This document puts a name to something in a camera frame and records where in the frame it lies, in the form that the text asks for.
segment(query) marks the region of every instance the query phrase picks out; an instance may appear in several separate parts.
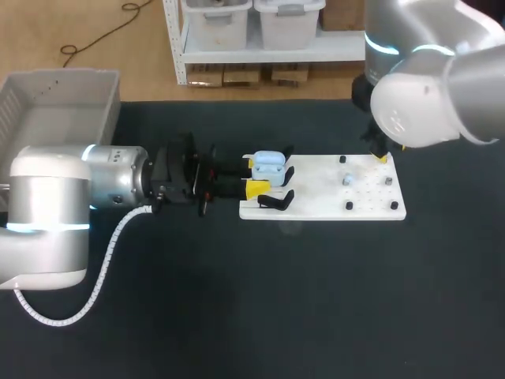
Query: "white shelving unit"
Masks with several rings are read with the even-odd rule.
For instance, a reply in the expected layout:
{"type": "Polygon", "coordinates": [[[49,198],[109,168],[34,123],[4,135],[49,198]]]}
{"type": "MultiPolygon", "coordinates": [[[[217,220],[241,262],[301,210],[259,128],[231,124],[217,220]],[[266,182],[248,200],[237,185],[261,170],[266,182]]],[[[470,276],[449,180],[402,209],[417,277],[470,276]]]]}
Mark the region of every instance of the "white shelving unit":
{"type": "Polygon", "coordinates": [[[163,6],[179,84],[186,84],[186,63],[342,62],[365,59],[363,32],[323,32],[319,27],[316,38],[306,49],[267,51],[263,49],[260,17],[254,11],[249,13],[248,40],[244,50],[200,51],[187,21],[179,32],[178,0],[163,0],[163,6]]]}

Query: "black table surface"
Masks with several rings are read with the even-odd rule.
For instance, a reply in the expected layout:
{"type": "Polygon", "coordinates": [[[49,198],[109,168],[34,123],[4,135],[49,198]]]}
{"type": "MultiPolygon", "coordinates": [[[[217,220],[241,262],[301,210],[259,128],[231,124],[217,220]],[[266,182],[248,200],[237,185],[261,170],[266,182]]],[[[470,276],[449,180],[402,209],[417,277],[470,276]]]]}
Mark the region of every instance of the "black table surface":
{"type": "MultiPolygon", "coordinates": [[[[367,121],[347,101],[124,103],[114,143],[152,151],[191,130],[223,158],[361,154],[367,121]]],[[[137,218],[79,323],[43,326],[0,294],[0,376],[503,378],[505,149],[455,141],[395,162],[402,222],[243,221],[234,201],[137,218]]],[[[121,217],[93,214],[85,281],[28,292],[39,312],[80,309],[121,217]]]]}

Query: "yellow component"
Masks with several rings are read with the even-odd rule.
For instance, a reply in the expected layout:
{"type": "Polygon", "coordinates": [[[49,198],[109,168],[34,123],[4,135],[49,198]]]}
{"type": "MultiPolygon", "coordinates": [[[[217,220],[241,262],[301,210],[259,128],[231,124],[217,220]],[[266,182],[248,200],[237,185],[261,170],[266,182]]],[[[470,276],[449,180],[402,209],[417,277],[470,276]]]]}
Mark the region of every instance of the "yellow component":
{"type": "Polygon", "coordinates": [[[379,160],[379,162],[381,162],[383,164],[387,163],[387,156],[383,156],[382,158],[379,158],[378,156],[376,156],[373,153],[370,153],[370,154],[372,154],[373,156],[375,156],[379,160]]]}
{"type": "Polygon", "coordinates": [[[251,200],[253,197],[262,195],[271,189],[270,182],[266,180],[248,180],[245,184],[245,198],[251,200]]]}

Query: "white plastic bin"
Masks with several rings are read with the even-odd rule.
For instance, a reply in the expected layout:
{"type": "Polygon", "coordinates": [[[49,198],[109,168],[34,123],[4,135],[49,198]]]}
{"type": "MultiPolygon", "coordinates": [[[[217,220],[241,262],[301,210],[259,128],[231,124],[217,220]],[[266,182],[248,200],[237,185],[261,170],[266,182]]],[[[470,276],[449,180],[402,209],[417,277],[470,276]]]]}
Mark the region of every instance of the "white plastic bin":
{"type": "Polygon", "coordinates": [[[319,11],[325,6],[325,0],[254,0],[261,14],[264,48],[306,48],[316,36],[319,11]]]}
{"type": "Polygon", "coordinates": [[[182,0],[189,30],[202,51],[245,49],[253,0],[182,0]]]}

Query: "white fixture plate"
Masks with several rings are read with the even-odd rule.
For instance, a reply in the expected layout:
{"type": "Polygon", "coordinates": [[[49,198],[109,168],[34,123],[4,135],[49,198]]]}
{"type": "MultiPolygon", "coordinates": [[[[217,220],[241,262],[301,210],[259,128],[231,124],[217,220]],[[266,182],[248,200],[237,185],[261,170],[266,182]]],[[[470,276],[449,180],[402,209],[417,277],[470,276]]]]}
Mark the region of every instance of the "white fixture plate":
{"type": "Polygon", "coordinates": [[[283,221],[393,221],[404,220],[406,207],[393,157],[381,163],[370,154],[346,156],[291,156],[286,167],[294,166],[294,176],[282,188],[275,187],[269,196],[282,199],[294,190],[294,199],[284,211],[260,208],[256,198],[241,201],[240,217],[244,220],[283,221]],[[343,185],[344,177],[352,175],[352,182],[343,185]],[[391,178],[390,186],[386,178],[391,178]],[[347,210],[351,201],[353,209],[347,210]],[[391,209],[392,202],[397,209],[391,209]]]}

